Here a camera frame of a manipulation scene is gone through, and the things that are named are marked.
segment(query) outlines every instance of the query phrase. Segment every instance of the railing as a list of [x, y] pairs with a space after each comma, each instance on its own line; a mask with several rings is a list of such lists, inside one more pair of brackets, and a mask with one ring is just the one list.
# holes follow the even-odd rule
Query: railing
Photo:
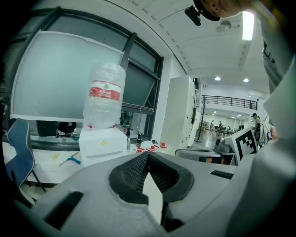
[[237, 106], [237, 107], [243, 107], [246, 109], [257, 110], [257, 102], [256, 101], [244, 100], [244, 99], [232, 98], [232, 97], [204, 95], [203, 96], [203, 103]]

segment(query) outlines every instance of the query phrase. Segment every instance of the blue chair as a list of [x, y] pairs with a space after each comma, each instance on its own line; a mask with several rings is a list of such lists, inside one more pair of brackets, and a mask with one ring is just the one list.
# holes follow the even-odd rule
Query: blue chair
[[38, 184], [46, 192], [34, 172], [35, 160], [32, 152], [29, 122], [23, 119], [17, 119], [7, 134], [7, 139], [16, 151], [16, 156], [6, 164], [8, 177], [20, 187], [33, 173]]

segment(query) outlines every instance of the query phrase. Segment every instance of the ceiling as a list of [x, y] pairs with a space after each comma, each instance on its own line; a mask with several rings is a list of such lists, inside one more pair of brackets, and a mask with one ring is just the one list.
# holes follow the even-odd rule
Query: ceiling
[[231, 29], [219, 29], [220, 22], [201, 16], [202, 25], [195, 26], [184, 9], [193, 0], [121, 0], [148, 15], [169, 36], [183, 57], [183, 65], [192, 77], [203, 77], [207, 84], [244, 86], [269, 92], [263, 67], [263, 38], [255, 20], [252, 41], [242, 40], [242, 14], [228, 18]]
[[222, 116], [227, 118], [234, 117], [235, 119], [244, 120], [244, 121], [248, 121], [250, 116], [247, 113], [239, 113], [239, 112], [233, 112], [233, 111], [222, 110], [222, 109], [211, 109], [207, 107], [205, 108], [204, 113], [208, 115], [214, 114], [215, 116]]

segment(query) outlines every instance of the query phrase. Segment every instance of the red label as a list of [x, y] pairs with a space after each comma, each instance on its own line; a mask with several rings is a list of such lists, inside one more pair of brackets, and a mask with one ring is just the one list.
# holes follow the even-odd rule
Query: red label
[[89, 90], [88, 96], [107, 98], [107, 99], [111, 99], [111, 100], [119, 100], [120, 99], [120, 92], [113, 91], [113, 90], [104, 90], [99, 87], [92, 87]]

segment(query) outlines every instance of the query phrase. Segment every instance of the fluorescent light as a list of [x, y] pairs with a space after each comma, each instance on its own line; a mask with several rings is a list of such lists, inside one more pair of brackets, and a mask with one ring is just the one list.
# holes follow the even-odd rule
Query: fluorescent light
[[243, 27], [242, 27], [242, 39], [252, 40], [254, 31], [254, 14], [250, 12], [242, 13]]

